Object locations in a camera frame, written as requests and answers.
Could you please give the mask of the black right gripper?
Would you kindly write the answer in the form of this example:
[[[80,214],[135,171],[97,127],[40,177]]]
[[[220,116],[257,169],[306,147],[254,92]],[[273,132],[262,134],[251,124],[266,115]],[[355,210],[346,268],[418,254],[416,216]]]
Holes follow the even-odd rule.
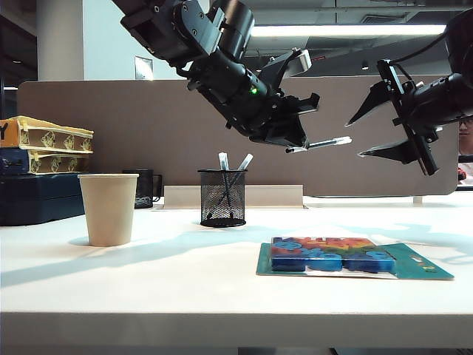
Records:
[[[435,124],[432,123],[429,115],[422,112],[423,104],[415,97],[420,90],[412,79],[404,84],[400,82],[392,61],[380,60],[377,68],[381,81],[370,87],[368,96],[344,126],[353,125],[377,107],[390,101],[397,114],[393,123],[404,128],[406,140],[374,146],[359,152],[358,156],[386,158],[402,164],[417,161],[425,175],[433,175],[438,167],[432,157],[429,144],[436,141],[438,136],[435,132]]]

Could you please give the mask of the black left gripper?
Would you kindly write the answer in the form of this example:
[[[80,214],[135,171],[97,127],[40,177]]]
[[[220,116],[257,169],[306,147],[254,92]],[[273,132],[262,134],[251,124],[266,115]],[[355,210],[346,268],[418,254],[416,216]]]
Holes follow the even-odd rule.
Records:
[[[320,96],[312,93],[306,99],[271,92],[264,83],[247,78],[226,82],[226,128],[234,128],[254,143],[286,148],[305,147],[307,136],[299,116],[318,109]]]

